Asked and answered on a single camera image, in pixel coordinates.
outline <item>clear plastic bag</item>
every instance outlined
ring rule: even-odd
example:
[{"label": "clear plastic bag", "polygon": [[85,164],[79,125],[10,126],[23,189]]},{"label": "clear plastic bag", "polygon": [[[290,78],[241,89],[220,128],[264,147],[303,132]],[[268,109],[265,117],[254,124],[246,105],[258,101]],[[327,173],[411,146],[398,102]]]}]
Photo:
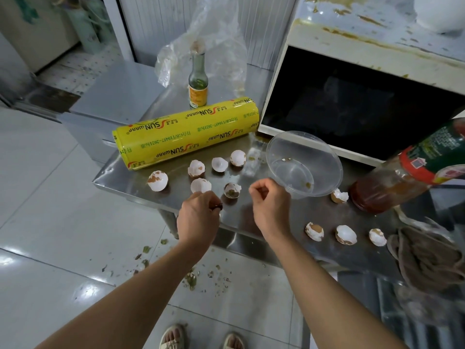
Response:
[{"label": "clear plastic bag", "polygon": [[164,46],[155,64],[158,82],[164,87],[187,87],[192,71],[191,54],[205,50],[205,72],[209,79],[221,77],[235,94],[243,95],[247,71],[247,47],[241,33],[238,0],[197,0],[186,33]]}]

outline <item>table leg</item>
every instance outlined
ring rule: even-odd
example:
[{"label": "table leg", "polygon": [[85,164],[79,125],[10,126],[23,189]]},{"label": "table leg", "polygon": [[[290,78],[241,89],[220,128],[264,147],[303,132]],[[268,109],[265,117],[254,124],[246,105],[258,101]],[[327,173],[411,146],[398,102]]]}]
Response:
[{"label": "table leg", "polygon": [[163,209],[159,209],[158,212],[165,221],[166,226],[170,229],[170,233],[174,236],[175,239],[179,239],[176,215],[173,212],[168,212]]}]

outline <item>glass bottle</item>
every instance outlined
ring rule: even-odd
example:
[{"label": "glass bottle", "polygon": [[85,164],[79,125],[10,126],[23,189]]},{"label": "glass bottle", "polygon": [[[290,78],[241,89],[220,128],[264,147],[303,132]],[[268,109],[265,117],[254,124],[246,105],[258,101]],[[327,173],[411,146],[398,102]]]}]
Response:
[{"label": "glass bottle", "polygon": [[420,143],[388,159],[349,189],[363,211],[381,213],[433,185],[465,174],[465,118],[453,119]]},{"label": "glass bottle", "polygon": [[189,105],[197,108],[206,105],[208,77],[205,73],[205,53],[192,55],[192,72],[189,75]]}]

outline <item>foot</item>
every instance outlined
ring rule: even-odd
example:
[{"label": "foot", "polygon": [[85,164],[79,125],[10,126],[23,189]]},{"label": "foot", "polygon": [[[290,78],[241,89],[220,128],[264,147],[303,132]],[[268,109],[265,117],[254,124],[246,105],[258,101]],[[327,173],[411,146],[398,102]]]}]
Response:
[{"label": "foot", "polygon": [[163,334],[160,349],[185,349],[184,343],[182,327],[176,324],[168,328]]},{"label": "foot", "polygon": [[238,334],[230,333],[226,336],[224,349],[246,349],[246,347]]}]

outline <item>bottle label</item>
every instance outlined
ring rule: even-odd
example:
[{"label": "bottle label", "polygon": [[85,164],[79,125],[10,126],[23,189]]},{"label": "bottle label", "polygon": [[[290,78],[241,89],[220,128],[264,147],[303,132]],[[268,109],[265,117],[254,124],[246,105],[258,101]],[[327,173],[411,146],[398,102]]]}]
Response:
[{"label": "bottle label", "polygon": [[399,155],[400,163],[416,180],[442,184],[465,174],[465,140],[449,121],[431,136]]},{"label": "bottle label", "polygon": [[205,106],[207,95],[208,87],[206,87],[205,89],[197,90],[189,86],[189,104],[192,107],[198,108],[200,106]]}]

